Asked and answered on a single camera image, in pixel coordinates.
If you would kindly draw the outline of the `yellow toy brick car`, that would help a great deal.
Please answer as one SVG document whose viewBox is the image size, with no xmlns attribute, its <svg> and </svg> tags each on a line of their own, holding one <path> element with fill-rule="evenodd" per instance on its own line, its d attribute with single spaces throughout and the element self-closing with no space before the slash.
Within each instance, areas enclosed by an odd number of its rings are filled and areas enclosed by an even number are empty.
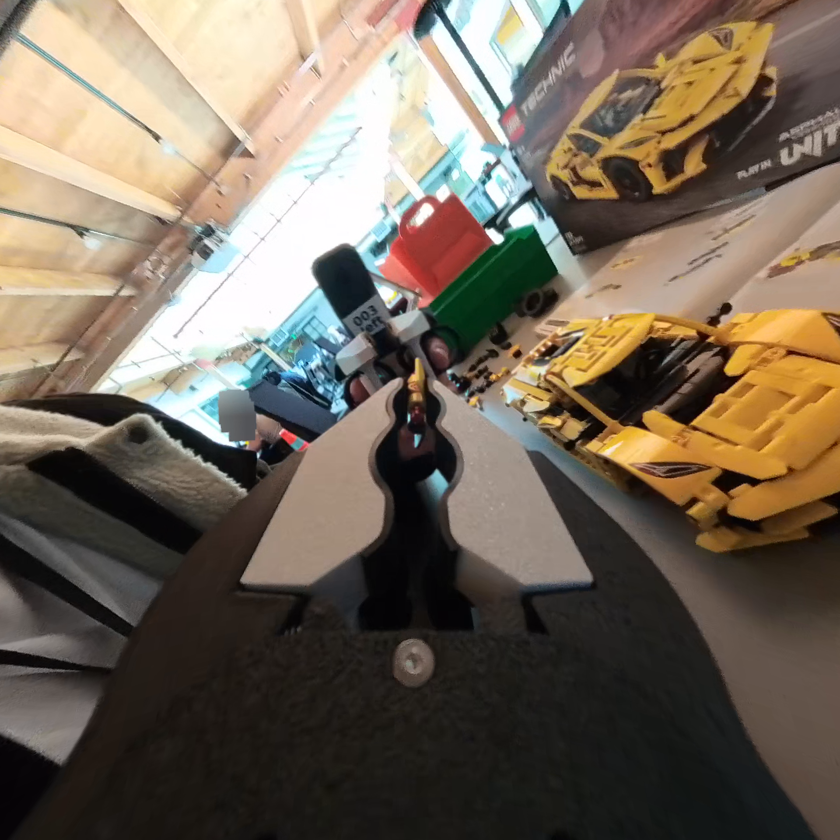
<svg viewBox="0 0 840 840">
<path fill-rule="evenodd" d="M 838 312 L 578 318 L 521 358 L 504 403 L 615 486 L 646 486 L 727 553 L 838 517 Z"/>
</svg>

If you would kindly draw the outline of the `toy brick set box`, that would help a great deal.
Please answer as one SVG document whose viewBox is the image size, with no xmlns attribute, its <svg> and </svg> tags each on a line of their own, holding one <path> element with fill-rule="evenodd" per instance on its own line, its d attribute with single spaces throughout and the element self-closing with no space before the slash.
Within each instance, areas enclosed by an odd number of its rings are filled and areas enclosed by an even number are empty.
<svg viewBox="0 0 840 840">
<path fill-rule="evenodd" d="M 575 255 L 838 161 L 839 3 L 582 2 L 500 126 Z"/>
</svg>

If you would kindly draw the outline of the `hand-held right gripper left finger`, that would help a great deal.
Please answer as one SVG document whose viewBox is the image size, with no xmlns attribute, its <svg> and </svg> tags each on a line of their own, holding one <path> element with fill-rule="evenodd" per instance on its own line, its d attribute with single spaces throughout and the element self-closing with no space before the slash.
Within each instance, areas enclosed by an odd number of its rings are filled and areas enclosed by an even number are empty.
<svg viewBox="0 0 840 840">
<path fill-rule="evenodd" d="M 306 450 L 240 586 L 328 602 L 353 630 L 368 597 L 364 559 L 384 542 L 393 496 L 375 463 L 404 379 L 383 385 Z"/>
</svg>

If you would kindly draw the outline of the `open instruction booklet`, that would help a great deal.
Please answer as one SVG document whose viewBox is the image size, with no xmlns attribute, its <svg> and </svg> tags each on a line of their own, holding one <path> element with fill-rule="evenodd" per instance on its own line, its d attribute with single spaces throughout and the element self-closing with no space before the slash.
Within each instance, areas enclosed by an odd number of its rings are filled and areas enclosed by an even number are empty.
<svg viewBox="0 0 840 840">
<path fill-rule="evenodd" d="M 535 328 L 660 312 L 704 320 L 838 204 L 838 164 L 628 239 Z"/>
</svg>

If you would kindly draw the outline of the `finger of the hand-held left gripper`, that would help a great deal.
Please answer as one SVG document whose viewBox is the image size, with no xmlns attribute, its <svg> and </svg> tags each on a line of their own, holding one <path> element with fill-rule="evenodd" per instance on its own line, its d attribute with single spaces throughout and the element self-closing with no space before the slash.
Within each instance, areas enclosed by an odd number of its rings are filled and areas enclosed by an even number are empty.
<svg viewBox="0 0 840 840">
<path fill-rule="evenodd" d="M 351 378 L 378 358 L 377 347 L 371 337 L 354 337 L 336 354 L 335 363 L 344 377 Z"/>
<path fill-rule="evenodd" d="M 432 327 L 425 311 L 407 311 L 392 319 L 392 336 L 399 348 L 422 349 Z"/>
</svg>

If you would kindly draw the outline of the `person's left hand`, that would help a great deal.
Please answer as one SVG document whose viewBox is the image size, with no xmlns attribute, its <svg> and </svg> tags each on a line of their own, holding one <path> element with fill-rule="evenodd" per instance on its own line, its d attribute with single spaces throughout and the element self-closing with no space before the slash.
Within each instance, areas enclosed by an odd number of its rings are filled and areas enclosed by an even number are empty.
<svg viewBox="0 0 840 840">
<path fill-rule="evenodd" d="M 343 373 L 343 399 L 352 411 L 366 401 L 377 386 L 394 379 L 407 379 L 414 372 L 415 360 L 420 358 L 430 378 L 440 378 L 458 359 L 445 336 L 434 329 L 409 339 L 398 341 L 390 352 L 362 362 L 356 369 Z"/>
</svg>

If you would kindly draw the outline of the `red plastic bin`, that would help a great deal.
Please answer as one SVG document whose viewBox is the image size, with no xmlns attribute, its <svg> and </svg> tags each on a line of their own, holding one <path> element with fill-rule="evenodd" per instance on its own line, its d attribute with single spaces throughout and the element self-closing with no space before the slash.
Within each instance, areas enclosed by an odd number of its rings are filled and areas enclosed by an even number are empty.
<svg viewBox="0 0 840 840">
<path fill-rule="evenodd" d="M 430 301 L 483 256 L 493 242 L 456 196 L 426 196 L 402 216 L 380 269 L 395 284 Z"/>
</svg>

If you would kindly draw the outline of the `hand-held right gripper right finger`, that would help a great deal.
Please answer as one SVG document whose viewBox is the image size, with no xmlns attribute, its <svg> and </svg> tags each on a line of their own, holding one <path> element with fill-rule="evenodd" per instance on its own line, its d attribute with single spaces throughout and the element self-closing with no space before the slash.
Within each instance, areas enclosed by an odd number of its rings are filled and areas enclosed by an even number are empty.
<svg viewBox="0 0 840 840">
<path fill-rule="evenodd" d="M 526 449 L 434 381 L 434 468 L 420 483 L 431 535 L 420 625 L 545 631 L 536 599 L 593 574 Z"/>
</svg>

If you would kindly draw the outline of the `loose black and yellow bricks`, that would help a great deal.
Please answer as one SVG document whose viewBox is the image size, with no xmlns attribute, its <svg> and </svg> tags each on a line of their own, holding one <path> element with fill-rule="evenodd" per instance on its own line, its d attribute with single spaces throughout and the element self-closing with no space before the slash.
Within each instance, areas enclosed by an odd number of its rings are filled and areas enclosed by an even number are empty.
<svg viewBox="0 0 840 840">
<path fill-rule="evenodd" d="M 511 340 L 509 328 L 497 322 L 466 360 L 448 370 L 446 379 L 470 406 L 482 409 L 483 396 L 503 384 L 522 356 L 522 347 Z"/>
</svg>

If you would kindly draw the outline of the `green plastic bin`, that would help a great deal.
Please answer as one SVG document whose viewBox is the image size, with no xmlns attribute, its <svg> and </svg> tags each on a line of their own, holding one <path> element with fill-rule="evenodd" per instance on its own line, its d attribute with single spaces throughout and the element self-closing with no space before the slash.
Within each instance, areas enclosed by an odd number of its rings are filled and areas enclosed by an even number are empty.
<svg viewBox="0 0 840 840">
<path fill-rule="evenodd" d="M 445 341 L 454 362 L 462 361 L 524 298 L 556 276 L 536 227 L 505 233 L 426 305 L 434 336 Z"/>
</svg>

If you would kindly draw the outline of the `white shirt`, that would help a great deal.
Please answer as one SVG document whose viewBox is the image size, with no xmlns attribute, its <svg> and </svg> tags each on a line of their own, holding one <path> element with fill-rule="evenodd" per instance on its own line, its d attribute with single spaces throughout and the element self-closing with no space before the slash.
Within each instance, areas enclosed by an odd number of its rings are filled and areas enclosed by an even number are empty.
<svg viewBox="0 0 840 840">
<path fill-rule="evenodd" d="M 2 515 L 2 736 L 67 761 L 155 578 Z"/>
</svg>

